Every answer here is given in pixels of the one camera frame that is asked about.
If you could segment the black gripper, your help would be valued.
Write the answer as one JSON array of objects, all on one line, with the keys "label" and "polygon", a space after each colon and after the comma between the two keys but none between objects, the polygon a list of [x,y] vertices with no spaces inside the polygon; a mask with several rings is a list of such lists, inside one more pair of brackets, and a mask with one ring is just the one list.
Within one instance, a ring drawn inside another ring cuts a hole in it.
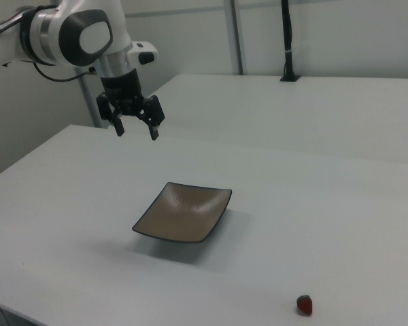
[{"label": "black gripper", "polygon": [[101,83],[105,93],[96,98],[99,115],[114,127],[117,136],[124,134],[121,114],[137,116],[148,126],[151,139],[157,140],[158,128],[165,119],[165,114],[157,96],[143,97],[137,70],[133,69],[119,77],[102,77]]}]

